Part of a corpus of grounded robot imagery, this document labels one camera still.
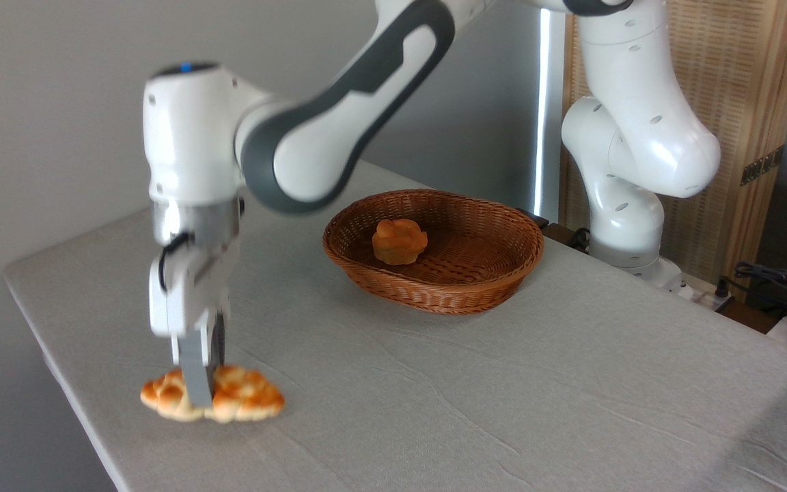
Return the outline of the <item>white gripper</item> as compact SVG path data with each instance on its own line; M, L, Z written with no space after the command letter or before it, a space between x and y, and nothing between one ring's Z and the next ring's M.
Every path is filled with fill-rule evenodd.
M225 363L227 321L218 311L212 327L193 328L206 312L221 308L239 255L239 236L212 249L177 236L150 267L151 332L172 336L173 364L181 368L188 399L195 407L212 407L215 371Z

